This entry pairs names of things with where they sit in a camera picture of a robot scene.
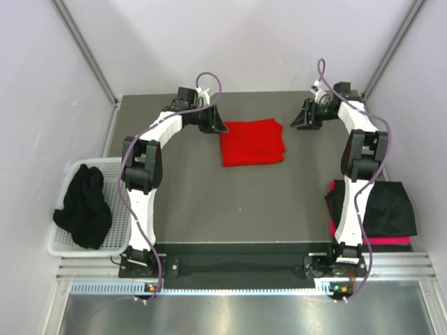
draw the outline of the perforated basket side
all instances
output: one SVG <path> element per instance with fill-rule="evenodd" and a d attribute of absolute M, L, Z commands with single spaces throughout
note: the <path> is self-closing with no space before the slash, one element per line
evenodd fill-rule
<path fill-rule="evenodd" d="M 74 243 L 71 234 L 53 223 L 52 234 L 47 245 L 50 254 L 62 257 L 101 257 L 117 255 L 126 249 L 131 234 L 131 218 L 126 207 L 119 199 L 116 189 L 116 176 L 119 172 L 120 163 L 121 158 L 95 158 L 87 161 L 79 161 L 71 166 L 64 179 L 61 195 L 59 196 L 58 208 L 61 209 L 64 207 L 66 190 L 81 164 L 86 164 L 89 168 L 95 166 L 104 176 L 103 194 L 112 212 L 112 227 L 104 242 L 101 244 L 101 247 L 98 250 L 94 250 L 81 248 Z M 121 183 L 121 192 L 127 203 L 130 203 L 124 188 L 124 183 Z"/>

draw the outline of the folded red cloth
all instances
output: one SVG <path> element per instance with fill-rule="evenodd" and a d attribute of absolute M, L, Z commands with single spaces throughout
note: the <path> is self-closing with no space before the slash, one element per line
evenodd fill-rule
<path fill-rule="evenodd" d="M 335 188 L 335 182 L 332 180 L 329 184 L 329 191 Z M 337 227 L 333 219 L 329 216 L 329 234 L 330 236 L 335 236 L 335 232 L 337 231 Z M 372 246 L 379 246 L 385 244 L 410 244 L 411 239 L 410 236 L 402 236 L 402 237 L 370 237 L 368 238 L 369 242 Z"/>
<path fill-rule="evenodd" d="M 274 119 L 227 121 L 229 132 L 221 134 L 223 166 L 271 164 L 284 160 L 282 125 Z"/>

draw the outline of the purple cable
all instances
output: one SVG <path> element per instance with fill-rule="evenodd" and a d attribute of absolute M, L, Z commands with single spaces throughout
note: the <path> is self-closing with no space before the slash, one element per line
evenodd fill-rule
<path fill-rule="evenodd" d="M 215 105 L 215 104 L 217 103 L 217 101 L 220 99 L 221 94 L 222 94 L 222 83 L 221 83 L 220 79 L 219 79 L 214 73 L 211 73 L 211 72 L 202 72 L 202 73 L 201 73 L 200 75 L 198 75 L 197 78 L 196 78 L 196 86 L 197 86 L 197 87 L 198 87 L 198 81 L 199 81 L 199 79 L 200 79 L 202 76 L 204 76 L 204 75 L 210 75 L 210 76 L 212 76 L 212 77 L 217 81 L 217 84 L 219 85 L 219 92 L 217 93 L 216 100 L 214 100 L 214 101 L 210 104 L 210 105 Z M 126 161 L 127 161 L 127 159 L 129 158 L 129 155 L 131 154 L 131 151 L 132 151 L 133 147 L 135 146 L 135 143 L 140 139 L 140 137 L 141 137 L 143 134 L 147 133 L 148 131 L 151 131 L 151 130 L 155 129 L 160 123 L 163 123 L 164 121 L 168 120 L 168 119 L 171 118 L 171 117 L 174 117 L 174 116 L 177 116 L 177 115 L 183 115 L 183 114 L 189 114 L 189 113 L 200 112 L 200 111 L 202 111 L 202 110 L 206 110 L 208 107 L 209 107 L 209 106 L 202 106 L 202 107 L 200 107 L 200 108 L 194 108 L 193 110 L 182 110 L 181 112 L 176 112 L 176 113 L 169 114 L 167 117 L 164 117 L 163 119 L 161 119 L 158 123 L 156 123 L 156 124 L 152 124 L 149 128 L 147 128 L 147 129 L 143 130 L 141 133 L 137 134 L 137 135 L 134 137 L 134 139 L 133 139 L 133 141 L 131 142 L 131 144 L 129 145 L 129 148 L 127 149 L 126 154 L 124 155 L 124 157 L 123 157 L 123 159 L 122 159 L 121 166 L 119 167 L 119 172 L 118 172 L 118 175 L 117 175 L 117 190 L 118 190 L 119 198 L 121 199 L 121 201 L 123 202 L 123 204 L 124 204 L 124 206 L 127 208 L 127 210 L 129 211 L 129 213 L 132 215 L 132 217 L 135 219 L 136 224 L 137 224 L 137 227 L 138 227 L 138 230 L 140 231 L 140 234 L 141 234 L 142 237 L 145 239 L 145 241 L 147 242 L 147 245 L 150 247 L 150 249 L 151 249 L 152 252 L 154 253 L 154 256 L 155 256 L 155 259 L 156 259 L 156 263 L 157 263 L 157 269 L 158 269 L 158 271 L 159 271 L 159 276 L 158 276 L 158 279 L 157 279 L 157 285 L 156 285 L 155 292 L 154 292 L 154 294 L 147 300 L 147 302 L 150 302 L 150 301 L 154 300 L 155 297 L 156 297 L 156 295 L 157 295 L 157 293 L 159 293 L 160 290 L 161 290 L 161 274 L 162 274 L 162 271 L 161 271 L 161 260 L 160 260 L 160 255 L 159 255 L 159 253 L 157 253 L 157 251 L 156 251 L 154 245 L 153 245 L 153 244 L 151 243 L 151 241 L 147 238 L 147 235 L 145 234 L 145 232 L 144 232 L 143 229 L 141 228 L 141 224 L 140 224 L 140 221 L 138 220 L 138 217 L 137 217 L 136 213 L 132 210 L 131 206 L 130 206 L 129 204 L 127 204 L 126 200 L 124 199 L 124 196 L 122 195 L 122 192 L 121 192 L 121 177 L 122 177 L 123 172 L 124 172 L 124 166 L 126 165 Z M 78 326 L 80 326 L 80 325 L 83 325 L 84 323 L 88 322 L 88 321 L 91 320 L 93 317 L 95 317 L 96 315 L 98 315 L 100 312 L 102 312 L 104 309 L 106 309 L 107 307 L 113 305 L 115 302 L 120 302 L 120 301 L 123 301 L 123 300 L 129 300 L 129 299 L 133 299 L 133 297 L 120 297 L 120 298 L 117 298 L 117 299 L 115 299 L 115 300 L 112 300 L 111 302 L 107 303 L 105 306 L 99 308 L 97 311 L 95 311 L 94 313 L 92 313 L 92 315 L 89 316 L 89 317 L 87 318 L 86 321 L 84 321 L 84 322 L 82 322 L 82 323 L 80 323 L 80 324 L 77 323 L 77 324 L 75 324 L 75 326 L 78 327 Z"/>
<path fill-rule="evenodd" d="M 357 198 L 369 185 L 373 184 L 377 180 L 377 178 L 379 178 L 380 174 L 382 173 L 382 171 L 383 171 L 383 169 L 385 167 L 386 162 L 388 161 L 388 157 L 390 155 L 390 149 L 391 149 L 391 144 L 393 142 L 393 138 L 391 137 L 391 127 L 390 127 L 390 124 L 385 119 L 382 119 L 381 117 L 377 117 L 375 115 L 368 114 L 364 110 L 359 110 L 357 107 L 352 105 L 349 101 L 347 101 L 343 96 L 338 94 L 332 88 L 332 86 L 324 78 L 324 71 L 325 71 L 325 69 L 326 69 L 326 62 L 325 62 L 324 58 L 321 58 L 321 59 L 318 60 L 318 64 L 317 64 L 317 71 L 318 71 L 318 74 L 320 75 L 320 81 L 324 82 L 326 87 L 329 88 L 329 90 L 331 90 L 331 92 L 336 97 L 338 97 L 341 101 L 346 103 L 349 107 L 353 108 L 354 110 L 358 111 L 359 113 L 361 113 L 362 115 L 365 115 L 366 117 L 368 117 L 370 119 L 373 118 L 373 119 L 379 120 L 382 124 L 385 125 L 386 131 L 388 132 L 388 143 L 387 143 L 387 146 L 386 146 L 386 152 L 385 152 L 385 156 L 383 157 L 382 163 L 380 164 L 380 166 L 377 169 L 376 173 L 374 173 L 372 178 L 368 181 L 368 183 L 365 186 L 363 186 L 356 193 L 356 195 L 354 196 L 354 207 L 356 208 L 356 212 L 357 212 L 358 224 L 360 226 L 360 230 L 362 231 L 362 236 L 366 240 L 366 244 L 368 246 L 369 265 L 368 265 L 368 270 L 367 270 L 367 272 L 365 274 L 365 277 L 362 280 L 362 283 L 360 283 L 360 285 L 358 286 L 357 290 L 355 290 L 354 293 L 349 298 L 347 298 L 346 302 L 349 302 L 363 289 L 363 287 L 365 286 L 366 281 L 367 281 L 369 275 L 371 274 L 371 270 L 372 270 L 372 247 L 371 247 L 371 244 L 369 242 L 368 236 L 366 235 L 365 229 L 363 227 L 362 218 L 360 216 L 360 211 L 359 211 L 359 208 L 358 208 Z"/>

